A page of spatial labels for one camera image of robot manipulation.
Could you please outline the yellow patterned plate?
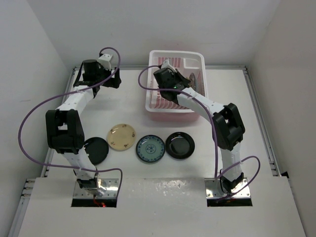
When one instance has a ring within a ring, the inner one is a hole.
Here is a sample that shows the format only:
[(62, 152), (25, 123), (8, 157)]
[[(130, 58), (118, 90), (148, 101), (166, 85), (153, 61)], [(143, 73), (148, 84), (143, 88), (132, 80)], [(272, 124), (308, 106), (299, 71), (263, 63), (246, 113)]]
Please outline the yellow patterned plate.
[(187, 84), (188, 84), (188, 86), (190, 87), (190, 86), (192, 85), (192, 81), (191, 81), (191, 79), (190, 79), (190, 78), (186, 78), (186, 80), (187, 80)]

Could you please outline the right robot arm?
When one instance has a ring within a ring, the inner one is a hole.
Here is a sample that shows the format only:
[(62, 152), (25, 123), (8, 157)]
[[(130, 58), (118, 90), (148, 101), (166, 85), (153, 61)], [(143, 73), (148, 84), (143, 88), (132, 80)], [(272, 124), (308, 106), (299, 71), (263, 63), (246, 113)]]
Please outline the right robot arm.
[(222, 187), (231, 196), (233, 189), (244, 178), (240, 145), (245, 127), (237, 106), (233, 103), (222, 105), (197, 93), (178, 71), (161, 68), (153, 75), (164, 99), (192, 110), (211, 123), (213, 141), (221, 151), (223, 171), (219, 178)]

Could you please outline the glossy black bowl plate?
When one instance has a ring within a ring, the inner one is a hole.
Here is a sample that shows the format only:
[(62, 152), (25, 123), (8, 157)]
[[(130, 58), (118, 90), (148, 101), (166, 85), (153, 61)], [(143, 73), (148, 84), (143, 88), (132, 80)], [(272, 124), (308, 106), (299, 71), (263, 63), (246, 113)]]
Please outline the glossy black bowl plate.
[(184, 160), (190, 157), (195, 150), (193, 138), (185, 132), (170, 134), (165, 142), (166, 152), (174, 159)]

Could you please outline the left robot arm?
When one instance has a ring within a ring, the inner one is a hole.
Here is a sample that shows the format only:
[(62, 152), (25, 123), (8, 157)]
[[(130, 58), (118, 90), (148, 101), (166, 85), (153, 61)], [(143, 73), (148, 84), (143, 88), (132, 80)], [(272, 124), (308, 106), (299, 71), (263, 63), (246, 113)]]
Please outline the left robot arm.
[(119, 87), (119, 71), (114, 76), (111, 73), (109, 54), (104, 59), (84, 60), (73, 85), (73, 94), (57, 109), (45, 114), (48, 146), (73, 167), (79, 187), (95, 197), (103, 196), (107, 190), (96, 166), (107, 157), (109, 145), (100, 137), (84, 138), (80, 115), (101, 86)]

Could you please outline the teal blue patterned plate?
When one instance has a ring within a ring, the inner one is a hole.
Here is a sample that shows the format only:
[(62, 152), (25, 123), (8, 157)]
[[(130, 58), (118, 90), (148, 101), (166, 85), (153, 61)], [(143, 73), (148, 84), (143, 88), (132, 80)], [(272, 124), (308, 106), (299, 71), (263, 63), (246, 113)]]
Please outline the teal blue patterned plate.
[(136, 155), (144, 163), (157, 163), (162, 159), (164, 154), (165, 143), (156, 135), (146, 135), (136, 144)]

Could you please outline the cream plate with calligraphy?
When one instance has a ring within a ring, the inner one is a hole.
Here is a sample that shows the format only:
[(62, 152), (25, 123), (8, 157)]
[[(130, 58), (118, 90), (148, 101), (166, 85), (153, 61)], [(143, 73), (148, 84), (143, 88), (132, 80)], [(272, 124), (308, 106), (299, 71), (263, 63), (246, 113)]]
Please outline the cream plate with calligraphy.
[(136, 140), (135, 129), (128, 124), (117, 124), (107, 135), (109, 146), (116, 151), (125, 151), (133, 146)]

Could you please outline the white blue floral plate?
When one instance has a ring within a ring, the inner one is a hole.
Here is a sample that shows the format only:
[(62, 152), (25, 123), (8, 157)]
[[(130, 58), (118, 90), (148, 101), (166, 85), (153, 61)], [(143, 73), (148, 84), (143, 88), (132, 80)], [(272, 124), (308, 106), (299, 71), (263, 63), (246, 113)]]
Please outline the white blue floral plate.
[(189, 75), (190, 87), (196, 91), (200, 92), (200, 73), (196, 76), (194, 73), (190, 73)]

